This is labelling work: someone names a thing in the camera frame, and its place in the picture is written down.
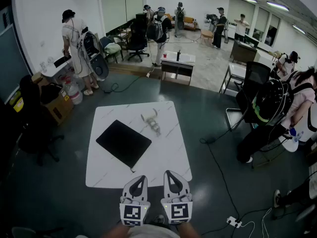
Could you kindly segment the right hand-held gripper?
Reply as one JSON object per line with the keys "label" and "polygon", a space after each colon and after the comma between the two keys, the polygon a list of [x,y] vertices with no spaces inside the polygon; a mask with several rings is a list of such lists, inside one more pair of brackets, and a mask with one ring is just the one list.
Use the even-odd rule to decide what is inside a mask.
{"label": "right hand-held gripper", "polygon": [[192,217],[193,200],[186,179],[174,171],[167,170],[163,176],[164,197],[182,195],[174,199],[163,198],[161,204],[170,225],[188,223]]}

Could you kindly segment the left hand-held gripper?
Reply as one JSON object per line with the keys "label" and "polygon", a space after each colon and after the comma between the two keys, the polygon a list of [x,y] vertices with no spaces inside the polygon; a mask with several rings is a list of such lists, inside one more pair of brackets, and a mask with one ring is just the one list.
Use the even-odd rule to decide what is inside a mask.
{"label": "left hand-held gripper", "polygon": [[144,175],[132,179],[124,186],[119,204],[122,225],[129,227],[144,225],[151,203],[141,199],[147,199],[147,196],[148,179]]}

